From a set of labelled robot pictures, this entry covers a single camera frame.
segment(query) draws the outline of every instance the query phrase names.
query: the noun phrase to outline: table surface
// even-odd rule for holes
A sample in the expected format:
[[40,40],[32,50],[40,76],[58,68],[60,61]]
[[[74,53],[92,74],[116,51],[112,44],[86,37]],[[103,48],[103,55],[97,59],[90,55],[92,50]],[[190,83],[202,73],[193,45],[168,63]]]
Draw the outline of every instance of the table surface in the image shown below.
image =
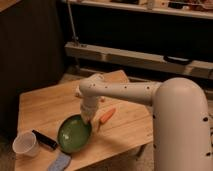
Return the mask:
[[[108,82],[128,82],[123,71],[104,74]],[[18,132],[38,130],[56,140],[62,122],[80,112],[81,99],[75,97],[79,80],[39,90],[20,96]],[[97,132],[99,117],[115,107],[112,118]],[[85,148],[72,154],[71,164],[66,170],[76,170],[115,156],[153,140],[152,117],[145,106],[127,101],[106,98],[92,121],[92,136]],[[15,170],[46,170],[57,158],[55,151],[41,146],[40,153],[30,158],[17,155]]]

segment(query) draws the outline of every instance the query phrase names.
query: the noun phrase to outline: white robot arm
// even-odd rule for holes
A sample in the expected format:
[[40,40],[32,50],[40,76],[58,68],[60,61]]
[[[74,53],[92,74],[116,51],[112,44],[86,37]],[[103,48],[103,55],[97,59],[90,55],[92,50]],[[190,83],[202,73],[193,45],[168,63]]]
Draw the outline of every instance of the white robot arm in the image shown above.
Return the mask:
[[106,83],[95,74],[84,79],[79,90],[85,122],[94,117],[100,96],[153,106],[155,171],[213,170],[207,100],[191,80]]

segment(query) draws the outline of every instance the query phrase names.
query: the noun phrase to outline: wall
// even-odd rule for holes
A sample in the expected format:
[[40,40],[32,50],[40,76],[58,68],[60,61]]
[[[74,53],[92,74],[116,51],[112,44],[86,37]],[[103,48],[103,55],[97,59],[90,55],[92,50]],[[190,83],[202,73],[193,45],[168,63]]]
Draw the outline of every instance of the wall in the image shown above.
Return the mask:
[[16,135],[19,94],[57,83],[64,42],[56,0],[22,0],[0,13],[0,132]]

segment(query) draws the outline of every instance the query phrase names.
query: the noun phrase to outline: orange carrot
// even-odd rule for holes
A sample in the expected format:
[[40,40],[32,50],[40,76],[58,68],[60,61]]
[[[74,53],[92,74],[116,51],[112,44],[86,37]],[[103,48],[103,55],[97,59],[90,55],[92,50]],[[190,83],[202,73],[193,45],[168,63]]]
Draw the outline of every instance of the orange carrot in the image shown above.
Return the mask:
[[100,117],[99,122],[100,122],[101,124],[106,123],[106,122],[112,117],[112,115],[115,113],[115,111],[116,111],[116,108],[112,108],[112,109],[110,109],[109,111],[107,111],[106,113],[104,113],[104,114]]

